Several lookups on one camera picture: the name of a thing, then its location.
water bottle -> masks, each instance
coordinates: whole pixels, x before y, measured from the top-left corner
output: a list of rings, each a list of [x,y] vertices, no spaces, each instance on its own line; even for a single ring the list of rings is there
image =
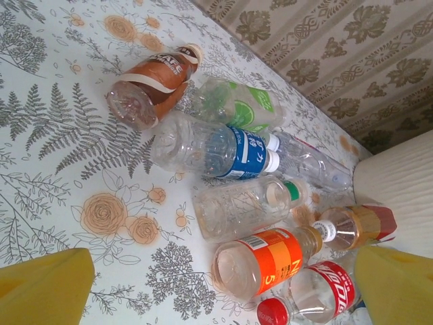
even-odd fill
[[[257,307],[261,325],[325,324],[352,307],[360,297],[355,284],[357,251],[335,261],[322,261],[288,280],[278,298]]]
[[[249,179],[278,168],[278,154],[255,133],[171,112],[155,128],[151,160],[167,171]]]
[[[209,78],[193,97],[193,116],[253,132],[283,126],[286,111],[272,91]]]
[[[320,251],[322,239],[313,227],[265,230],[222,244],[212,263],[215,287],[249,301],[295,275]]]
[[[283,177],[303,178],[329,192],[351,187],[350,171],[306,142],[280,131],[266,133],[263,138],[267,149],[278,153],[280,164],[277,172]]]
[[[290,209],[308,197],[304,181],[282,182],[268,175],[205,189],[193,198],[193,205],[204,239],[228,242],[287,219]]]

crushed plastic bottle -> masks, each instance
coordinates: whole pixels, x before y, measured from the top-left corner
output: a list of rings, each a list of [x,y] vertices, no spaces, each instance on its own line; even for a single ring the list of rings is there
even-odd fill
[[[256,133],[283,126],[286,121],[286,111],[272,91],[212,77],[194,95],[192,114],[203,121]]]

orange bottle label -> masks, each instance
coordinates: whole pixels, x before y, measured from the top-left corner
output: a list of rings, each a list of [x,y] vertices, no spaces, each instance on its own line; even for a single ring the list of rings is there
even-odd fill
[[[287,230],[266,230],[238,242],[252,251],[260,267],[262,278],[256,295],[294,276],[302,266],[301,246]]]

tablecloth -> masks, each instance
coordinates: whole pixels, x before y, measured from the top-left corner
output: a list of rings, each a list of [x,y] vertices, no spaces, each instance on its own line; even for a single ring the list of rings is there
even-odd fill
[[[218,183],[150,161],[151,131],[109,114],[116,77],[159,51],[197,43],[204,61],[177,109],[208,76],[274,91],[286,131],[349,169],[369,153],[248,49],[182,0],[0,2],[0,266],[86,247],[95,280],[83,324],[258,324],[260,299],[212,286],[215,245],[201,237],[191,191]],[[310,221],[352,192],[312,188]],[[324,248],[313,261],[338,256]],[[341,324],[347,315],[332,324]]]

plastic bottle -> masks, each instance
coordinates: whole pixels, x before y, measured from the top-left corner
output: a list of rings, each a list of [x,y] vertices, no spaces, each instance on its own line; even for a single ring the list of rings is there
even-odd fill
[[[155,129],[151,160],[167,171],[248,179],[278,168],[279,157],[255,133],[171,112]]]
[[[260,324],[325,324],[352,307],[360,297],[354,278],[356,256],[352,251],[300,270],[283,285],[281,297],[260,303]]]
[[[182,98],[202,56],[197,45],[187,44],[174,53],[159,53],[142,61],[111,87],[106,96],[110,110],[134,129],[157,125]]]
[[[213,259],[213,283],[226,295],[248,301],[292,277],[321,247],[320,233],[308,226],[279,227],[226,242]]]
[[[392,240],[397,224],[391,209],[364,204],[330,208],[322,213],[313,227],[319,230],[328,247],[343,251]]]
[[[272,91],[209,78],[193,98],[193,115],[253,132],[283,126],[286,111]]]
[[[274,131],[263,135],[267,148],[278,153],[278,173],[305,179],[324,190],[342,191],[352,186],[350,171],[331,157],[289,133]]]
[[[268,175],[208,188],[194,197],[193,205],[204,239],[227,242],[287,218],[308,197],[304,181],[282,182]]]

